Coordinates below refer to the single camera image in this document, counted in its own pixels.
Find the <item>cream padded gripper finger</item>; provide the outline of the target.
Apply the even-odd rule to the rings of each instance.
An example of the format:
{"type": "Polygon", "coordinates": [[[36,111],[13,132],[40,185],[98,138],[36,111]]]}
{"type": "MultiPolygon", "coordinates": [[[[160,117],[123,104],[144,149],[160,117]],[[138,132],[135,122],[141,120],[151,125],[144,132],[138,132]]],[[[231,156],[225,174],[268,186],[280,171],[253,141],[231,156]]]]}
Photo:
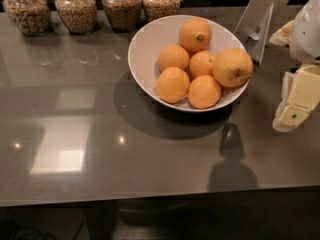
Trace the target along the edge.
{"type": "Polygon", "coordinates": [[[297,129],[320,103],[320,67],[303,64],[294,73],[286,72],[281,98],[273,128],[290,132],[297,129]]]}

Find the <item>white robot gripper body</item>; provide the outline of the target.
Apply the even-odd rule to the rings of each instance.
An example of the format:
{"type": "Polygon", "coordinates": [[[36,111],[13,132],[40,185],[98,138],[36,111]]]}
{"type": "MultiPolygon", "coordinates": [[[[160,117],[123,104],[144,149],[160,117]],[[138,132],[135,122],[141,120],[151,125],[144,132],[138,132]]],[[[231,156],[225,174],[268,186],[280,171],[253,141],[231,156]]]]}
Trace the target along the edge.
{"type": "Polygon", "coordinates": [[[320,63],[320,0],[309,0],[296,15],[289,50],[301,63],[320,63]]]}

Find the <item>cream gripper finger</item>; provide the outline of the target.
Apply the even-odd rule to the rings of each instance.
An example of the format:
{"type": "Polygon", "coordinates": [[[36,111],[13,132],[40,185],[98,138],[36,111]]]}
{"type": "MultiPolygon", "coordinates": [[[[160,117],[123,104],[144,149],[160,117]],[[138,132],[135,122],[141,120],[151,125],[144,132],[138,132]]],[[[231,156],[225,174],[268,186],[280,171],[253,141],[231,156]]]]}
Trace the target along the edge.
{"type": "Polygon", "coordinates": [[[271,35],[269,42],[277,46],[287,46],[290,43],[290,33],[293,23],[294,21],[289,21],[279,28],[271,35]]]}

